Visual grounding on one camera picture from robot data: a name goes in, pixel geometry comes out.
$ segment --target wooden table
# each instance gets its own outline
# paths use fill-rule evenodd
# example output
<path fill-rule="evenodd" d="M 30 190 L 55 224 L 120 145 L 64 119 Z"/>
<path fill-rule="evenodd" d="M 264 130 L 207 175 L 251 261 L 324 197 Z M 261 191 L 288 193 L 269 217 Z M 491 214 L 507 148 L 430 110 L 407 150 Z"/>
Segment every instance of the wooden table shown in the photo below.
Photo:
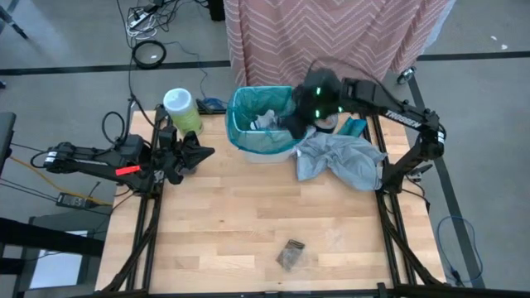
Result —
<path fill-rule="evenodd" d="M 373 289 L 377 282 L 392 287 L 374 192 L 354 190 L 330 171 L 298 182 L 294 160 L 249 164 L 228 141 L 224 116 L 204 116 L 203 122 L 201 145 L 214 147 L 215 154 L 182 184 L 165 183 L 150 293 L 353 290 Z M 386 119 L 381 123 L 395 162 L 409 148 L 405 131 Z M 133 115 L 131 133 L 151 139 L 140 113 Z M 420 192 L 408 182 L 403 188 Z M 444 281 L 423 200 L 407 193 L 398 199 L 411 249 Z M 131 198 L 113 212 L 96 289 L 112 280 L 131 252 L 139 201 Z M 286 272 L 275 259 L 289 239 L 306 248 Z"/>

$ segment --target gray floor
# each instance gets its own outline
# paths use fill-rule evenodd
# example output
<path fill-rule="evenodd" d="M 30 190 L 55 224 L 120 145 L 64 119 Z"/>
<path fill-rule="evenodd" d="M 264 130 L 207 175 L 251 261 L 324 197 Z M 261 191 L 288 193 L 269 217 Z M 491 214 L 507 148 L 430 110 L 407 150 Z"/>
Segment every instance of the gray floor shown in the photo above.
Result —
<path fill-rule="evenodd" d="M 6 7 L 10 1 L 1 0 Z M 125 12 L 134 0 L 122 0 Z M 530 2 L 525 0 L 460 0 L 447 18 L 429 54 L 530 50 Z M 30 36 L 24 41 L 10 27 L 0 35 L 0 69 L 87 65 L 123 65 L 130 59 L 123 27 L 114 1 L 21 0 L 13 13 Z M 181 7 L 169 33 L 161 41 L 180 41 L 202 60 L 227 60 L 222 22 L 210 21 L 208 12 L 194 3 Z M 195 61 L 195 57 L 168 48 L 168 62 Z M 488 288 L 530 291 L 526 148 L 530 138 L 530 60 L 421 62 L 417 82 L 427 107 L 434 108 L 448 131 L 445 160 L 464 217 L 475 226 L 484 260 Z M 207 95 L 227 100 L 234 91 L 229 68 L 207 69 Z M 199 70 L 153 70 L 132 73 L 134 92 L 146 108 L 161 102 L 171 88 L 183 86 L 200 97 Z M 395 75 L 386 80 L 393 84 Z M 47 148 L 70 141 L 80 146 L 106 147 L 100 131 L 102 116 L 110 110 L 124 113 L 128 96 L 127 72 L 44 74 L 2 77 L 0 110 L 17 114 L 14 142 Z M 412 99 L 406 86 L 392 86 L 400 98 Z M 28 160 L 33 152 L 15 149 Z M 49 175 L 59 185 L 88 194 L 96 179 L 86 175 Z M 50 186 L 27 169 L 8 161 L 2 177 L 55 195 Z M 436 171 L 424 176 L 435 228 L 448 215 Z M 95 197 L 112 201 L 114 185 L 103 182 Z M 27 222 L 31 216 L 59 214 L 68 209 L 0 186 L 0 217 Z M 99 220 L 87 222 L 97 226 Z M 453 266 L 465 274 L 460 249 L 450 225 L 441 233 Z M 19 257 L 10 248 L 7 257 Z M 0 296 L 10 296 L 14 279 L 0 276 Z M 57 296 L 33 293 L 33 296 Z"/>

